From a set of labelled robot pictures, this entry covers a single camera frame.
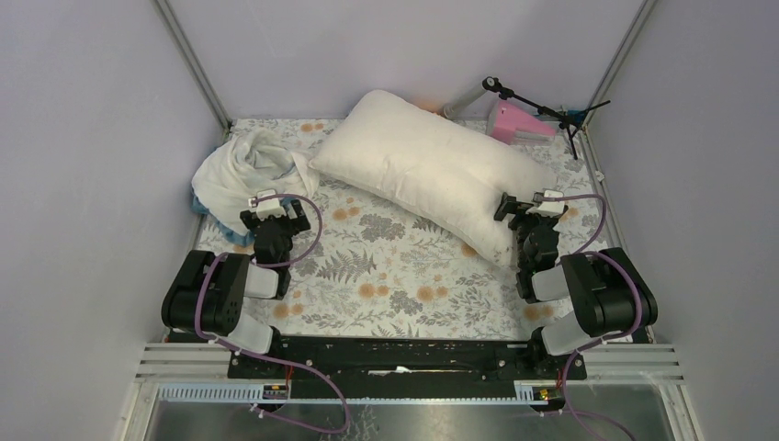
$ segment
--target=blue towel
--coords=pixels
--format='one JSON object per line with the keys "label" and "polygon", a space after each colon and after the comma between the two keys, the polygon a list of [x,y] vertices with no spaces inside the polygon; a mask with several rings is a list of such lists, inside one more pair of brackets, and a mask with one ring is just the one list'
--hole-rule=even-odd
{"label": "blue towel", "polygon": [[[195,211],[196,213],[199,214],[205,214],[205,215],[211,214],[209,209],[207,209],[203,204],[201,204],[200,200],[195,195],[192,195],[192,211]],[[240,246],[249,246],[254,242],[254,234],[252,234],[252,232],[248,232],[246,233],[245,236],[241,236],[237,232],[234,232],[233,230],[225,227],[216,218],[213,219],[214,219],[214,223],[217,224],[217,228],[219,229],[219,231],[224,235],[224,238],[227,239],[227,242],[235,243],[236,245],[240,245]]]}

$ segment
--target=pink object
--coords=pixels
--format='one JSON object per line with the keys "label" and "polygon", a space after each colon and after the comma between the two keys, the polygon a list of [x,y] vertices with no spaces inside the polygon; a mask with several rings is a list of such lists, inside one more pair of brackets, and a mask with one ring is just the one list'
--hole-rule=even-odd
{"label": "pink object", "polygon": [[507,144],[514,142],[515,138],[543,143],[555,136],[555,130],[521,108],[499,99],[490,112],[487,134]]}

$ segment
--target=cable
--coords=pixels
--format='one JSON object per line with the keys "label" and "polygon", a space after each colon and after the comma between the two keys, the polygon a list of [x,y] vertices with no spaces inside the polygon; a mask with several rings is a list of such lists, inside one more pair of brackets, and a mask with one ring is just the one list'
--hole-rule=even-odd
{"label": "cable", "polygon": [[319,370],[315,369],[314,367],[309,367],[306,365],[303,365],[301,363],[296,363],[294,361],[289,360],[282,360],[280,358],[275,358],[272,356],[265,356],[262,354],[257,354],[256,352],[247,351],[245,349],[241,349],[240,347],[228,342],[227,340],[222,339],[221,337],[217,335],[208,335],[203,332],[202,328],[200,327],[200,316],[203,312],[203,300],[206,298],[206,291],[208,290],[209,283],[211,281],[211,277],[214,274],[214,270],[216,269],[217,265],[221,260],[223,260],[225,257],[227,257],[227,253],[222,253],[217,256],[216,259],[214,259],[213,263],[209,266],[208,271],[206,272],[206,278],[203,280],[203,285],[200,287],[200,293],[198,294],[198,302],[195,305],[195,334],[198,335],[198,337],[204,339],[204,340],[211,340],[211,338],[215,337],[217,343],[220,345],[230,349],[233,352],[240,352],[241,354],[250,356],[252,358],[256,358],[258,360],[267,361],[270,363],[276,363],[283,366],[289,366],[292,368],[300,368],[303,370],[307,370],[310,373],[316,375],[320,379],[322,379],[325,383],[327,383],[328,386],[333,389],[335,394],[338,396],[338,399],[341,400],[341,403],[344,405],[344,425],[337,428],[337,429],[329,429],[325,427],[317,427],[315,425],[303,423],[302,421],[298,421],[292,418],[287,418],[286,416],[277,415],[275,413],[266,413],[263,410],[260,410],[260,416],[267,415],[271,418],[277,419],[279,421],[283,421],[285,423],[290,423],[294,425],[298,425],[300,427],[304,427],[309,430],[313,430],[315,432],[319,432],[321,434],[328,434],[328,435],[335,435],[335,434],[341,434],[342,432],[345,432],[346,429],[349,428],[349,425],[352,421],[351,413],[349,412],[349,406],[346,403],[346,397],[344,397],[344,393],[341,392],[340,389],[338,389],[338,386],[335,385],[330,379],[327,378],[324,374],[322,374]]}
{"label": "cable", "polygon": [[[621,430],[622,432],[624,432],[625,435],[629,436],[631,440],[635,440],[636,439],[636,436],[633,435],[632,432],[630,432],[630,429],[628,429],[627,427],[625,427],[624,424],[618,422],[617,420],[615,420],[614,418],[612,418],[610,416],[602,415],[600,413],[587,412],[587,411],[576,411],[576,413],[578,413],[581,416],[586,416],[588,418],[593,418],[594,420],[606,421],[607,423],[613,425],[614,427],[616,427],[619,430]],[[543,412],[542,416],[544,418],[548,418],[548,417],[554,417],[554,416],[562,416],[564,414],[570,414],[570,411],[563,409],[563,410],[559,410],[559,411],[555,411],[555,412]],[[521,413],[519,415],[516,415],[516,417],[517,418],[532,418],[532,417],[536,417],[537,418],[538,414],[537,413]]]}
{"label": "cable", "polygon": [[[311,246],[309,247],[309,249],[306,250],[305,252],[303,252],[302,254],[300,254],[298,257],[296,257],[294,259],[291,259],[288,262],[282,262],[282,263],[278,263],[278,264],[257,264],[256,262],[254,262],[254,264],[256,266],[259,266],[261,268],[276,268],[276,267],[291,266],[291,265],[296,264],[297,262],[299,262],[302,259],[304,259],[307,255],[309,255],[313,251],[313,249],[316,247],[316,245],[319,243],[319,240],[322,237],[322,229],[323,229],[323,226],[324,226],[324,222],[323,222],[323,218],[322,218],[322,211],[319,209],[319,207],[316,206],[316,204],[314,204],[314,202],[311,199],[305,198],[305,197],[303,197],[301,195],[293,195],[293,194],[289,194],[289,193],[281,193],[281,194],[277,194],[277,195],[266,196],[266,197],[263,197],[263,198],[257,198],[257,199],[254,200],[254,202],[255,203],[259,203],[259,202],[262,202],[264,200],[279,199],[279,198],[298,198],[300,200],[303,200],[307,204],[311,205],[311,207],[314,209],[314,212],[317,215],[317,221],[319,222],[319,227],[317,229],[317,235],[314,238],[314,241],[311,244]],[[241,354],[250,356],[252,358],[256,358],[256,359],[261,360],[261,361],[266,361],[266,362],[270,362],[270,363],[276,363],[276,364],[279,364],[279,365],[282,365],[282,366],[287,366],[289,368],[300,368],[300,369],[303,369],[303,370],[307,370],[310,373],[312,373],[315,376],[317,376],[320,379],[322,379],[325,383],[327,383],[327,385],[330,386],[331,389],[333,389],[333,391],[335,392],[335,395],[338,396],[338,399],[341,400],[341,404],[344,406],[344,425],[339,427],[339,428],[337,428],[337,429],[329,429],[329,428],[326,428],[326,427],[318,427],[318,426],[315,426],[315,425],[303,423],[302,421],[298,421],[298,420],[295,420],[295,419],[292,419],[292,418],[287,418],[286,416],[277,415],[275,413],[266,413],[263,410],[259,411],[260,417],[262,417],[262,416],[267,414],[269,417],[277,419],[279,421],[283,421],[285,423],[294,424],[294,425],[297,425],[297,426],[300,426],[300,427],[304,427],[306,429],[313,430],[313,431],[319,432],[321,434],[336,435],[336,434],[341,434],[341,433],[345,432],[346,429],[349,428],[349,425],[350,425],[350,423],[352,421],[352,416],[351,416],[351,413],[349,412],[349,405],[346,402],[346,397],[344,396],[344,393],[341,392],[340,389],[338,389],[338,386],[336,386],[335,383],[333,383],[329,378],[327,378],[327,376],[322,374],[318,369],[316,369],[314,367],[309,367],[309,366],[303,365],[301,363],[296,363],[294,361],[282,360],[280,358],[275,358],[275,357],[272,357],[272,356],[265,356],[263,354],[257,354],[256,352],[252,352],[252,351],[248,351],[248,350],[245,350],[245,349],[241,349],[237,345],[234,345],[233,343],[230,343],[227,340],[224,340],[223,338],[221,338],[221,337],[219,337],[217,335],[208,335],[208,334],[203,332],[202,328],[200,327],[200,319],[201,319],[201,315],[202,315],[202,312],[203,312],[203,301],[206,298],[206,291],[208,290],[208,286],[210,284],[211,278],[213,277],[214,270],[216,269],[216,267],[219,264],[219,262],[222,261],[225,257],[227,257],[227,253],[222,253],[222,254],[218,255],[216,257],[216,259],[214,259],[213,263],[211,263],[211,265],[209,266],[209,269],[206,272],[206,277],[203,279],[203,285],[200,287],[200,292],[198,294],[198,302],[197,302],[197,304],[195,306],[195,334],[197,334],[198,337],[200,337],[200,338],[202,338],[204,340],[211,340],[211,337],[215,337],[216,338],[216,342],[219,343],[220,345],[226,347],[227,349],[229,349],[231,351],[234,351],[234,352],[237,352],[237,353],[241,353]]]}
{"label": "cable", "polygon": [[319,222],[319,228],[317,228],[317,236],[314,238],[314,242],[311,244],[308,250],[301,253],[298,257],[295,257],[294,259],[289,260],[288,262],[282,262],[280,264],[258,264],[256,262],[253,262],[256,266],[259,266],[261,268],[280,268],[282,266],[292,266],[295,265],[297,262],[303,260],[306,258],[307,255],[309,255],[312,251],[314,251],[314,248],[316,248],[317,243],[319,243],[320,238],[322,237],[322,230],[324,228],[324,220],[322,219],[322,211],[319,209],[319,207],[316,206],[313,200],[306,198],[305,196],[301,195],[293,195],[291,193],[279,193],[277,195],[270,195],[270,196],[264,196],[262,198],[255,198],[254,203],[259,204],[260,202],[270,200],[270,199],[283,199],[283,198],[296,198],[300,199],[303,202],[311,205],[311,207],[314,209],[314,212],[317,215],[317,222]]}
{"label": "cable", "polygon": [[[600,233],[603,230],[604,225],[605,225],[606,212],[608,210],[608,202],[606,201],[606,199],[603,196],[595,194],[595,193],[588,193],[588,194],[578,195],[578,196],[566,196],[566,197],[562,197],[562,198],[542,198],[542,200],[547,200],[547,201],[551,201],[551,202],[560,202],[560,201],[565,201],[565,200],[576,200],[576,199],[586,199],[586,198],[596,198],[596,199],[601,201],[601,219],[598,221],[598,228],[595,229],[595,233],[593,233],[593,236],[586,243],[584,243],[584,245],[580,246],[579,249],[577,249],[576,251],[574,251],[571,254],[581,253],[585,248],[590,246],[590,244],[595,242],[595,239],[598,238],[598,236],[600,235]],[[595,251],[585,251],[585,252],[583,252],[583,254],[585,254],[585,255],[592,255],[594,257],[597,257],[597,258],[600,258],[600,259],[604,260],[608,265],[612,266],[616,270],[616,272],[619,273],[620,276],[622,276],[622,278],[627,283],[627,286],[630,288],[630,293],[633,295],[633,301],[636,304],[636,317],[633,320],[633,324],[630,326],[630,329],[628,329],[627,331],[625,331],[625,332],[623,332],[621,334],[607,335],[606,337],[602,337],[600,339],[593,340],[590,343],[577,348],[576,350],[574,350],[570,354],[570,356],[568,357],[568,360],[565,363],[565,367],[562,370],[562,376],[561,376],[561,379],[559,381],[559,384],[561,384],[561,386],[562,386],[562,396],[563,396],[563,398],[566,399],[566,406],[567,406],[567,409],[568,409],[566,411],[566,413],[570,413],[571,415],[573,415],[573,417],[576,419],[577,423],[579,423],[579,425],[581,425],[581,427],[583,427],[584,430],[586,430],[590,435],[594,436],[596,439],[599,439],[601,441],[606,441],[603,437],[597,435],[590,428],[589,425],[585,424],[584,421],[581,420],[579,415],[589,416],[589,417],[592,417],[592,418],[600,418],[600,419],[602,419],[604,421],[607,421],[607,422],[609,422],[609,423],[619,427],[619,429],[622,430],[623,432],[625,432],[627,434],[627,436],[630,437],[631,440],[635,441],[636,437],[629,430],[627,430],[626,427],[624,427],[623,425],[619,424],[617,421],[609,418],[608,416],[601,415],[599,413],[584,413],[582,411],[576,411],[576,410],[573,409],[573,406],[570,405],[570,401],[568,400],[568,398],[566,398],[567,395],[568,395],[568,385],[567,385],[567,383],[568,383],[568,374],[569,374],[569,371],[570,371],[570,366],[573,364],[573,361],[575,360],[576,356],[580,352],[582,352],[582,351],[586,351],[587,349],[592,349],[593,347],[598,346],[600,343],[606,342],[608,340],[614,340],[616,338],[622,338],[622,337],[631,335],[641,325],[641,315],[643,313],[643,310],[641,308],[641,297],[638,295],[638,288],[636,288],[636,283],[633,282],[633,279],[630,278],[630,275],[627,273],[627,271],[621,265],[619,265],[611,257],[609,257],[609,256],[607,256],[605,254],[602,254],[602,253],[598,253],[598,252],[595,252]]]}
{"label": "cable", "polygon": [[598,228],[595,229],[595,233],[593,233],[593,237],[591,237],[587,242],[584,243],[584,245],[580,246],[578,250],[574,251],[571,254],[580,253],[585,248],[590,246],[593,242],[595,242],[595,239],[597,239],[598,236],[601,234],[601,231],[604,229],[604,225],[606,224],[606,211],[608,210],[608,202],[606,202],[606,198],[595,193],[588,193],[586,195],[579,195],[579,196],[564,196],[562,198],[541,198],[541,200],[546,200],[550,202],[562,202],[565,200],[589,199],[589,198],[594,198],[601,201],[601,220],[598,222]]}
{"label": "cable", "polygon": [[[570,353],[570,356],[568,357],[568,360],[565,362],[565,367],[562,369],[562,396],[566,400],[566,407],[568,409],[568,412],[573,415],[573,418],[576,419],[576,421],[581,425],[581,427],[584,427],[584,430],[586,430],[590,435],[594,436],[596,439],[599,439],[601,441],[606,441],[605,438],[602,436],[597,435],[589,425],[585,424],[584,421],[581,420],[579,415],[584,415],[584,413],[580,411],[576,411],[573,409],[573,406],[570,404],[570,400],[568,399],[568,373],[570,371],[570,365],[573,364],[574,359],[576,356],[582,352],[586,351],[587,349],[591,349],[593,347],[598,346],[601,342],[605,342],[608,340],[614,340],[616,338],[622,338],[627,335],[631,335],[634,333],[638,327],[641,325],[641,315],[643,314],[643,309],[641,308],[641,296],[638,294],[638,288],[636,287],[636,283],[633,282],[633,279],[630,278],[630,275],[627,273],[627,271],[619,265],[614,259],[611,257],[598,253],[596,251],[585,251],[583,254],[585,255],[592,255],[599,259],[604,260],[607,264],[612,266],[617,273],[619,273],[620,276],[625,280],[627,283],[627,286],[630,288],[630,293],[633,295],[633,301],[636,303],[636,317],[633,319],[633,324],[630,326],[630,329],[627,331],[624,331],[620,334],[614,334],[614,335],[607,335],[606,337],[602,337],[597,340],[593,340],[590,343],[583,345],[579,348],[577,348],[575,351]],[[627,430],[623,425],[616,424],[616,422],[611,421],[611,419],[605,415],[600,415],[597,413],[593,413],[592,415],[585,415],[585,416],[593,416],[597,415],[597,418],[601,418],[603,420],[609,421],[610,423],[616,425],[619,427],[623,432],[627,434],[627,436],[630,437],[631,440],[636,441],[636,436],[633,435],[629,430]]]}

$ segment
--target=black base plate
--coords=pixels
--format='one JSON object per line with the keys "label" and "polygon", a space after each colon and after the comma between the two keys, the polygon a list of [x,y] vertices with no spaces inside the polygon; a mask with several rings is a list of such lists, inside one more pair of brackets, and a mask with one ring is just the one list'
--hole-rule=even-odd
{"label": "black base plate", "polygon": [[[557,380],[568,358],[533,366],[525,348],[525,342],[507,341],[279,336],[269,355],[310,363],[347,399],[514,398],[515,380]],[[398,367],[415,372],[376,374]],[[285,374],[283,366],[233,354],[228,378],[283,379]],[[586,376],[583,361],[571,366],[569,379]],[[291,378],[291,398],[336,398],[307,371],[295,369]]]}

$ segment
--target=wall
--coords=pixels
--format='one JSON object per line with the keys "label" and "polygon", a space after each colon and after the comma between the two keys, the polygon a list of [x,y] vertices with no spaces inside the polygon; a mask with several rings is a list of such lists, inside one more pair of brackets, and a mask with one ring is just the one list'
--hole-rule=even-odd
{"label": "wall", "polygon": [[0,439],[109,439],[220,130],[149,1],[12,0],[0,34]]}
{"label": "wall", "polygon": [[779,439],[779,3],[660,2],[592,125],[708,440]]}
{"label": "wall", "polygon": [[[233,118],[338,118],[374,88],[439,108],[489,74],[581,108],[641,0],[171,3]],[[494,99],[465,115],[486,116]]]}

